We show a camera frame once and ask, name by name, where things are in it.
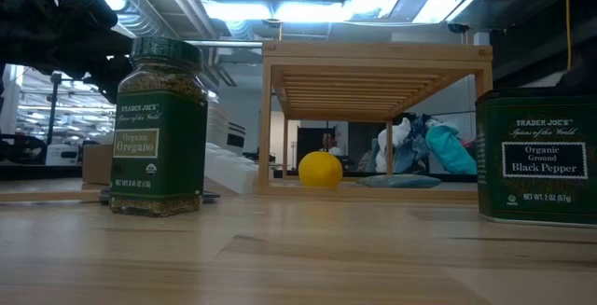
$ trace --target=yellow ball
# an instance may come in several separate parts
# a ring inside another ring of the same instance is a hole
[[[314,151],[300,161],[298,177],[306,187],[336,187],[342,180],[342,164],[329,152]]]

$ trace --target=wooden shelf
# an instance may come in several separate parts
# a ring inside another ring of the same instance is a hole
[[[475,76],[477,97],[491,90],[492,59],[493,50],[486,46],[263,43],[259,158],[268,159],[270,151],[268,90],[275,91],[285,121],[386,122],[390,126],[395,116],[466,76]],[[267,186],[267,161],[259,170],[259,183]]]

